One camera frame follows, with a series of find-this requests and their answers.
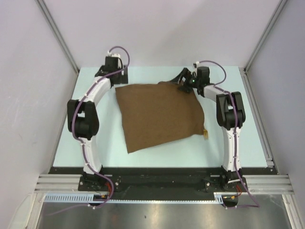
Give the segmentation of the gold fork dark handle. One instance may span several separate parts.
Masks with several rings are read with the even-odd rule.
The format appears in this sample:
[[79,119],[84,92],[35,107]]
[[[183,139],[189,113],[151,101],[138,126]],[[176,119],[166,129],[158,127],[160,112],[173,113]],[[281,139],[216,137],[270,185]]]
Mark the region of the gold fork dark handle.
[[203,137],[205,140],[209,138],[208,131],[206,129],[203,130]]

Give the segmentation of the brown cloth napkin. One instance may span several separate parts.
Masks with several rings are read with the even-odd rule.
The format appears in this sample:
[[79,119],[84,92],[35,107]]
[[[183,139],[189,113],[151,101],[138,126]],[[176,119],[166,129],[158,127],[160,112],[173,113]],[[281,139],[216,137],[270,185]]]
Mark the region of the brown cloth napkin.
[[115,89],[128,153],[203,136],[204,111],[194,90],[169,82],[130,84]]

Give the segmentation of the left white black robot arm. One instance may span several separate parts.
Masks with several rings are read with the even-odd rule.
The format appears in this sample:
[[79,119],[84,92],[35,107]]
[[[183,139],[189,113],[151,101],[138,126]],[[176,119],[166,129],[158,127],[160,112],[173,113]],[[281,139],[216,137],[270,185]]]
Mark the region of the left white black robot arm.
[[109,53],[94,76],[88,91],[78,99],[67,103],[68,130],[75,140],[80,142],[84,160],[80,184],[88,185],[99,191],[109,180],[101,174],[102,163],[96,146],[96,135],[100,123],[96,106],[102,97],[115,85],[128,83],[128,66],[124,65],[119,54]]

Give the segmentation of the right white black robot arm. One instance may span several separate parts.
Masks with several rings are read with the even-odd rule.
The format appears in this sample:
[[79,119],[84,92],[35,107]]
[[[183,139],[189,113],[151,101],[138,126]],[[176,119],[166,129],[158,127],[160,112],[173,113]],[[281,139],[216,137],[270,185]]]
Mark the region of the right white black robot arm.
[[193,72],[183,68],[170,82],[179,85],[178,89],[182,92],[189,94],[195,89],[198,95],[216,103],[216,119],[224,138],[224,160],[219,183],[224,191],[232,191],[239,183],[242,184],[239,139],[245,122],[245,110],[241,93],[231,93],[212,84],[210,69],[204,66],[195,68]]

